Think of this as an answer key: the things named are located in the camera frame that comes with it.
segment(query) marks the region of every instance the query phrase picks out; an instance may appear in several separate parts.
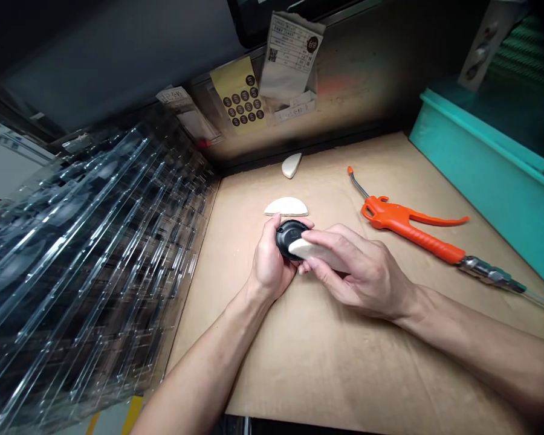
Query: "black round sticker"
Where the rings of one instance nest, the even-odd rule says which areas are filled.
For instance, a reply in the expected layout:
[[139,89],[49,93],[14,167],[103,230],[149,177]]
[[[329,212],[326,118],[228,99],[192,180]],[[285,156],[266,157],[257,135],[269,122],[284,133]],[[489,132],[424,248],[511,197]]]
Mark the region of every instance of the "black round sticker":
[[316,36],[313,36],[306,43],[306,50],[309,53],[314,53],[318,47],[319,47],[319,39]]

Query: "right hand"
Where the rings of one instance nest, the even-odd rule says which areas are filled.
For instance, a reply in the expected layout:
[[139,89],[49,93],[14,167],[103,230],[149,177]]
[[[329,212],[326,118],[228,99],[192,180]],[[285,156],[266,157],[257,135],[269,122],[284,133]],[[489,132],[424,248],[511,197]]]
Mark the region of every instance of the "right hand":
[[305,231],[302,238],[338,256],[351,271],[341,278],[323,260],[310,257],[300,273],[314,271],[330,293],[345,306],[389,321],[408,317],[417,298],[413,284],[379,240],[367,240],[344,225],[326,231]]

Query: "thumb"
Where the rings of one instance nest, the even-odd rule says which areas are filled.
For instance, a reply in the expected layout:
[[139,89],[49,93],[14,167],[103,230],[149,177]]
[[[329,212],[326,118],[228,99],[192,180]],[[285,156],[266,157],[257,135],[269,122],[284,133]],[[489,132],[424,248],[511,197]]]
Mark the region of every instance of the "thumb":
[[340,300],[338,296],[344,293],[344,287],[346,287],[346,284],[343,282],[341,277],[338,276],[336,272],[321,259],[316,257],[308,257],[306,261],[312,268],[312,271],[314,271],[314,274],[319,281],[322,282],[326,288],[328,288],[329,292],[331,292],[336,299]]

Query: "paper tag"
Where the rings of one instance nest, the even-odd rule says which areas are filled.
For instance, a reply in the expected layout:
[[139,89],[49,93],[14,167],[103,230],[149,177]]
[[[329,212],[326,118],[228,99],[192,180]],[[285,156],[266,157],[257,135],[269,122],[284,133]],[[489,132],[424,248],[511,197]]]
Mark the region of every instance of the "paper tag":
[[272,15],[268,57],[297,71],[310,73],[322,35],[307,30],[280,15]]
[[308,103],[311,100],[316,100],[316,94],[312,91],[306,91],[303,94],[300,94],[298,97],[290,100],[290,105],[298,106],[304,103]]
[[308,103],[303,103],[298,106],[289,107],[288,109],[283,109],[274,113],[276,120],[278,122],[287,121],[292,118],[296,118],[302,115],[309,114],[314,112],[316,109],[316,100],[309,101]]
[[214,140],[219,136],[219,132],[201,113],[183,87],[164,89],[156,97],[174,111],[177,119],[196,140]]
[[266,126],[264,107],[250,56],[210,72],[228,117],[238,134]]
[[290,100],[305,91],[325,28],[298,14],[272,14],[260,83],[262,95]]
[[163,104],[173,108],[193,104],[192,98],[182,86],[164,89],[156,95],[156,98]]

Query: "teal plastic bin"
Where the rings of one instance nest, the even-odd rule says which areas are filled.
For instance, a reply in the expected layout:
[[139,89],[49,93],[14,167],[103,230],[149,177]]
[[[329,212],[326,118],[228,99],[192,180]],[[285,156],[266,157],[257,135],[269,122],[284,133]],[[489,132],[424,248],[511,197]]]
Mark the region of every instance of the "teal plastic bin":
[[411,142],[544,279],[544,158],[431,89],[421,99]]

